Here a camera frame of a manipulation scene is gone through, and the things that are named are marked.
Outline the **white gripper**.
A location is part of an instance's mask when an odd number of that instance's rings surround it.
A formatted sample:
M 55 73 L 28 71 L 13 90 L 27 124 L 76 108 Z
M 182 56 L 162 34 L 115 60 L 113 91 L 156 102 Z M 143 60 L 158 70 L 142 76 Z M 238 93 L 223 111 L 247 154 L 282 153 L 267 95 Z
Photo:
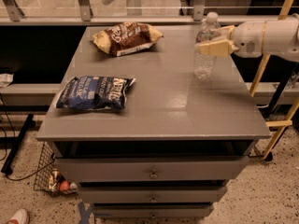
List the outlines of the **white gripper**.
M 222 26 L 216 30 L 216 38 L 222 40 L 196 43 L 194 51 L 218 57 L 234 52 L 241 58 L 257 58 L 262 55 L 264 29 L 264 21 L 247 21 L 236 27 Z

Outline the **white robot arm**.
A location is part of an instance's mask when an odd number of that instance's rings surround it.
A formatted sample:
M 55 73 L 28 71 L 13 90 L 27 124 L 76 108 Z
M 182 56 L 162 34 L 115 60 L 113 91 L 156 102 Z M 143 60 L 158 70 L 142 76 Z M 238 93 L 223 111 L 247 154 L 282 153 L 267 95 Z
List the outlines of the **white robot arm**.
M 299 61 L 297 14 L 285 20 L 246 21 L 237 26 L 224 26 L 219 32 L 220 36 L 197 43 L 194 51 L 218 57 L 234 53 L 242 58 L 271 55 L 290 62 Z

